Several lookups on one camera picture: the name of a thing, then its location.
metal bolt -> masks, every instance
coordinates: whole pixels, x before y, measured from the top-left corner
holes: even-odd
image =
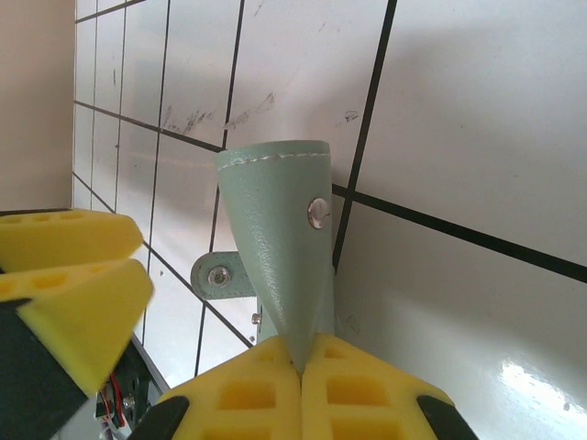
[[[329,217],[330,206],[326,200],[318,197],[308,206],[308,221],[314,229],[322,229]]]
[[[135,407],[135,396],[129,394],[128,396],[122,399],[122,406],[125,407],[125,410],[132,410]]]
[[[250,317],[250,321],[255,325],[259,325],[260,324],[260,313],[254,313]]]
[[[224,287],[230,281],[230,272],[224,266],[216,266],[208,273],[208,283],[212,287]]]

yellow foam block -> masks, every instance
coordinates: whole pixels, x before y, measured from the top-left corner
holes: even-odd
[[[152,291],[134,259],[0,275],[0,301],[32,300],[17,313],[88,396],[114,369]]]
[[[300,380],[272,337],[165,394],[190,406],[173,440],[299,440]]]
[[[142,243],[125,215],[76,209],[0,216],[0,268],[5,272],[129,257]]]
[[[429,383],[332,335],[317,335],[302,386],[304,440],[437,440],[416,397]]]

white tile wall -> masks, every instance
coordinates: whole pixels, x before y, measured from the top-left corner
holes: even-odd
[[[357,189],[587,264],[580,11],[398,2]]]
[[[94,104],[95,18],[75,26],[75,99]]]
[[[167,0],[148,0],[127,9],[122,115],[159,123]]]
[[[198,374],[206,373],[247,349],[228,328],[209,310],[205,312],[204,332]]]
[[[155,294],[147,307],[144,345],[170,387],[195,373],[202,303],[151,256]]]
[[[149,240],[157,133],[122,122],[118,145],[116,211],[134,218],[143,238]]]
[[[73,207],[91,209],[92,193],[78,179],[73,177]]]
[[[96,0],[76,0],[75,4],[75,16],[77,18],[84,18],[95,14]]]
[[[78,17],[91,3],[78,0]],[[582,3],[400,0],[386,53],[383,0],[247,0],[238,36],[240,6],[171,0],[168,23],[167,0],[131,4],[98,17],[96,52],[96,20],[77,25],[76,99],[94,105],[95,90],[97,110],[75,106],[74,171],[94,196],[74,183],[74,205],[105,209],[99,196],[133,217],[152,249],[136,255],[156,286],[143,342],[165,379],[190,379],[198,347],[201,374],[255,336],[255,300],[221,300],[209,305],[242,337],[208,307],[199,341],[203,305],[186,287],[212,236],[214,250],[235,250],[222,196],[213,227],[215,151],[225,137],[230,149],[319,138],[337,193],[415,210],[402,220],[353,202],[348,218],[333,196],[339,334],[444,388],[481,439],[580,438]],[[118,133],[104,111],[119,108]],[[363,124],[357,187],[347,189]],[[433,228],[448,220],[489,234],[488,247],[502,238],[545,252],[532,264],[548,269],[411,223],[420,213],[438,217]]]
[[[584,283],[355,204],[335,291],[341,335],[444,389],[480,438],[584,432],[562,411],[587,398]]]
[[[239,3],[172,2],[162,127],[222,145]]]
[[[95,112],[94,166],[92,188],[108,204],[115,207],[116,158],[118,156],[118,119]]]
[[[84,182],[92,181],[92,135],[94,110],[75,105],[75,133],[73,136],[73,170]]]
[[[210,248],[214,154],[161,136],[151,244],[187,280],[192,265]]]
[[[95,105],[114,113],[120,111],[124,18],[123,9],[97,18]]]

black grout line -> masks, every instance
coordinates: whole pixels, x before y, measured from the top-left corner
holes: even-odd
[[[98,199],[98,200],[100,201],[100,203],[101,203],[101,204],[103,204],[103,205],[104,205],[104,206],[105,206],[105,207],[108,209],[108,211],[110,211],[111,213],[113,213],[113,212],[114,212],[114,209],[112,209],[112,207],[111,207],[111,206],[110,206],[108,203],[106,203],[106,202],[105,202],[105,201],[102,199],[102,197],[100,197],[100,196],[97,194],[97,192],[96,192],[96,191],[94,191],[92,188],[90,188],[90,185],[88,185],[88,184],[87,184],[85,181],[83,181],[83,179],[82,179],[80,176],[78,176],[78,175],[75,173],[75,171],[73,172],[73,175],[75,176],[75,178],[76,178],[78,181],[80,181],[80,183],[81,183],[83,186],[85,186],[85,187],[88,189],[88,191],[90,192],[90,200],[92,200],[92,195],[93,195],[93,196],[94,196],[96,199]]]
[[[363,118],[360,123],[359,138],[357,140],[357,148],[355,149],[355,157],[352,161],[352,168],[350,169],[349,184],[347,188],[352,195],[357,188],[357,180],[359,179],[360,165],[363,160],[365,152],[365,145],[367,144],[367,136],[369,135],[369,127],[371,125],[371,117],[373,115],[373,108],[375,107],[375,100],[377,98],[377,89],[379,88],[379,81],[382,77],[383,63],[385,62],[385,53],[387,52],[387,43],[392,32],[393,16],[395,15],[395,7],[397,0],[389,0],[385,16],[383,17],[382,34],[379,39],[379,46],[377,47],[377,54],[375,55],[375,62],[373,64],[373,73],[371,75],[371,82],[369,84],[369,91],[367,92],[367,100],[365,102],[365,110]],[[340,262],[340,255],[342,254],[342,247],[347,234],[347,227],[349,226],[350,209],[352,206],[352,199],[347,197],[342,207],[342,216],[340,217],[340,224],[338,226],[337,240],[335,242],[334,251],[332,253],[332,264],[334,269],[338,269]]]
[[[202,149],[207,149],[207,150],[212,151],[214,153],[222,151],[222,148],[217,147],[216,145],[204,142],[203,140],[198,140],[198,139],[194,139],[193,137],[181,135],[180,133],[175,133],[174,131],[170,131],[165,128],[161,128],[161,129],[159,129],[159,131],[161,134],[163,134],[165,136],[169,136],[170,138],[175,138],[175,139],[181,140],[181,141],[188,143],[188,144],[196,145],[197,147],[200,147]]]
[[[237,21],[237,35],[235,36],[235,51],[232,55],[232,68],[230,70],[230,83],[228,86],[228,99],[227,99],[227,115],[225,117],[225,124],[228,124],[230,120],[230,112],[232,110],[232,95],[235,90],[235,80],[237,78],[237,61],[238,61],[238,48],[240,47],[240,33],[242,31],[242,17],[245,13],[245,0],[240,0],[240,8],[238,10],[238,21]],[[228,130],[225,128],[224,135],[222,137],[222,149],[227,149],[227,137]]]
[[[161,112],[163,108],[163,85],[165,84],[165,65],[167,63],[167,43],[169,41],[169,17],[172,9],[172,0],[167,0],[167,16],[165,18],[165,41],[163,44],[163,64],[161,67],[161,89],[159,93],[159,116],[158,125],[161,126]],[[150,204],[150,224],[149,224],[149,257],[147,258],[147,270],[150,270],[150,257],[153,253],[150,246],[153,239],[153,219],[155,218],[155,192],[157,191],[157,170],[159,168],[159,146],[161,144],[161,132],[157,127],[157,146],[155,148],[155,167],[153,169],[153,192]]]
[[[108,9],[105,9],[100,12],[95,12],[89,16],[83,16],[82,18],[75,20],[75,24],[77,25],[78,23],[82,23],[84,21],[91,20],[92,18],[98,18],[101,16],[105,16],[106,14],[110,14],[111,12],[116,12],[120,9],[126,9],[129,6],[133,6],[133,5],[136,5],[137,3],[142,3],[144,1],[145,0],[128,0],[126,3],[121,3],[120,5],[109,7]]]
[[[118,113],[122,113],[122,90],[125,85],[125,46],[127,41],[127,9],[125,8],[125,16],[122,26],[122,61],[120,62],[120,100],[118,101]],[[116,143],[116,183],[114,189],[114,210],[118,208],[118,172],[120,167],[120,128],[121,121],[118,119],[118,141]]]
[[[490,236],[465,226],[456,225],[432,215],[419,213],[413,209],[400,206],[399,204],[386,202],[382,199],[361,192],[355,192],[353,200],[358,204],[363,204],[387,214],[403,218],[412,223],[434,229],[435,231],[442,232],[449,236],[460,238],[461,240],[468,241],[469,243],[481,246],[482,248],[493,250],[513,259],[519,259],[532,264],[533,266],[538,266],[541,269],[558,273],[559,275],[563,275],[576,281],[587,282],[587,267],[573,263],[572,261],[554,257],[529,247],[517,245],[511,241],[503,240],[496,236]]]
[[[191,144],[191,145],[195,145],[197,147],[200,147],[201,149],[207,149],[208,151],[212,151],[215,153],[222,151],[221,147],[218,147],[213,144],[209,144],[207,142],[204,142],[203,140],[194,139],[193,137],[188,137],[188,136],[182,135],[180,133],[175,133],[174,131],[170,131],[165,128],[158,128],[156,126],[152,126],[151,124],[147,124],[146,122],[141,122],[141,121],[138,121],[137,119],[133,119],[132,117],[118,115],[118,114],[111,112],[109,110],[105,110],[104,108],[96,107],[95,105],[89,105],[86,103],[82,103],[81,101],[74,101],[74,102],[78,105],[81,105],[83,107],[94,110],[95,112],[115,117],[116,119],[120,119],[121,121],[128,122],[129,124],[133,124],[135,126],[146,128],[150,131],[154,131],[156,133],[168,136],[170,138],[175,138],[175,139],[181,140],[182,142],[185,142],[185,143]]]
[[[210,248],[208,252],[214,251],[214,239],[216,238],[216,222],[218,220],[218,202],[220,201],[220,188],[216,186],[216,198],[214,200],[214,213],[212,215],[212,232],[210,233]]]
[[[202,352],[202,337],[204,336],[204,319],[205,319],[205,307],[202,304],[202,316],[200,317],[200,334],[198,335],[198,349],[195,352],[195,369],[194,377],[198,375],[198,369],[200,368],[200,353]]]
[[[347,188],[345,188],[344,186],[336,185],[335,183],[332,184],[332,193],[339,197],[347,197],[349,195]]]

dark mark on tile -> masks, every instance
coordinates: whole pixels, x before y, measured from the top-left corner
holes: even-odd
[[[246,112],[241,113],[240,115],[238,115],[237,118],[229,120],[224,125],[223,128],[225,130],[235,129],[235,128],[237,128],[237,125],[244,124],[248,120],[249,120],[249,110],[247,110]]]
[[[359,112],[355,112],[354,110],[348,110],[345,112],[345,119],[347,122],[353,121],[359,117]]]
[[[275,96],[273,92],[269,93],[265,100],[259,104],[255,113],[260,115],[261,113],[269,112],[275,106]]]
[[[163,119],[163,124],[161,125],[162,127],[165,127],[167,125],[167,122],[169,121],[169,118],[172,115],[172,111],[173,111],[173,106],[169,105],[167,107],[167,110],[165,110],[165,117]]]
[[[259,6],[257,7],[257,10],[255,11],[255,14],[253,14],[253,18],[257,16],[257,14],[259,13],[259,11],[263,7],[263,5],[265,5],[265,0],[261,0],[261,2],[259,3]]]

